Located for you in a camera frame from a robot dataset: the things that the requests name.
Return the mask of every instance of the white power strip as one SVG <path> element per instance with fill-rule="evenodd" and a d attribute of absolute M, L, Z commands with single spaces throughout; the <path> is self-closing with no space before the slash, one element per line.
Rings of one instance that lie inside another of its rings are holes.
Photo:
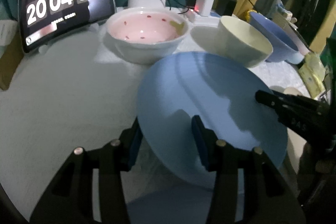
<path fill-rule="evenodd" d="M 190 9 L 186 13 L 186 17 L 194 25 L 206 25 L 206 26 L 213 26 L 213 27 L 217 27 L 219 20 L 221 19 L 221 16 L 218 15 L 214 11 L 211 11 L 210 16 L 202 17 L 192 9 Z"/>

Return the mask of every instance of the screw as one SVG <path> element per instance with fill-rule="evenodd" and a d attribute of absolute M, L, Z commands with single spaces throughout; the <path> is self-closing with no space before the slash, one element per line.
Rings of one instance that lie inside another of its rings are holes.
<path fill-rule="evenodd" d="M 111 141 L 112 146 L 119 146 L 121 144 L 121 141 L 119 139 L 114 139 Z"/>
<path fill-rule="evenodd" d="M 263 153 L 263 150 L 259 146 L 255 147 L 253 151 L 258 155 L 261 155 Z"/>
<path fill-rule="evenodd" d="M 75 154 L 75 155 L 80 155 L 81 153 L 83 153 L 84 152 L 84 149 L 82 148 L 82 147 L 77 147 L 77 148 L 75 148 L 74 149 L 74 151 L 73 151 L 73 153 Z"/>
<path fill-rule="evenodd" d="M 216 141 L 216 145 L 220 147 L 224 147 L 226 146 L 226 141 L 219 139 Z"/>

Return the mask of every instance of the beige round object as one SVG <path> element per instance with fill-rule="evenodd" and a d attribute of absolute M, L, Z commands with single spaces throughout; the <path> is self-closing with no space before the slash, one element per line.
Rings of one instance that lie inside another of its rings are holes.
<path fill-rule="evenodd" d="M 214 45 L 219 55 L 235 60 L 246 68 L 257 66 L 273 52 L 268 39 L 247 22 L 222 16 Z"/>
<path fill-rule="evenodd" d="M 286 88 L 283 93 L 292 95 L 302 95 L 301 92 L 299 92 L 296 88 L 293 87 Z M 295 173 L 297 174 L 299 171 L 300 157 L 303 153 L 303 147 L 306 144 L 306 140 L 300 137 L 298 134 L 296 134 L 289 128 L 287 129 L 287 132 L 288 132 L 287 153 L 291 165 Z"/>

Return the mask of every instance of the white tablecloth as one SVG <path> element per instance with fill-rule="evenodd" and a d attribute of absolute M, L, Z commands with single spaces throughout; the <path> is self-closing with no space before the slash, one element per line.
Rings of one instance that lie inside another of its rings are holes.
<path fill-rule="evenodd" d="M 211 47 L 201 31 L 195 29 L 177 52 Z M 55 42 L 44 55 L 26 56 L 9 90 L 0 92 L 0 182 L 27 219 L 75 147 L 102 147 L 136 117 L 137 87 L 149 66 L 122 60 L 99 37 L 81 31 Z M 293 86 L 308 95 L 296 70 L 285 62 L 263 62 L 251 70 L 270 87 Z M 145 141 L 122 181 L 127 202 L 181 183 Z"/>

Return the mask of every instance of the bowl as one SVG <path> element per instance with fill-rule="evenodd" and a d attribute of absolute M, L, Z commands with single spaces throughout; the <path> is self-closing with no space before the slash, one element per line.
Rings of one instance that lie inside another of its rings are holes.
<path fill-rule="evenodd" d="M 273 53 L 267 58 L 268 62 L 291 60 L 299 52 L 298 47 L 288 34 L 262 14 L 251 12 L 250 24 L 267 37 L 273 46 Z"/>
<path fill-rule="evenodd" d="M 188 22 L 164 8 L 125 9 L 107 20 L 106 29 L 122 57 L 136 64 L 172 54 L 189 33 Z"/>
<path fill-rule="evenodd" d="M 232 16 L 221 17 L 214 40 L 217 54 L 247 68 L 255 67 L 273 52 L 272 44 L 250 24 Z"/>

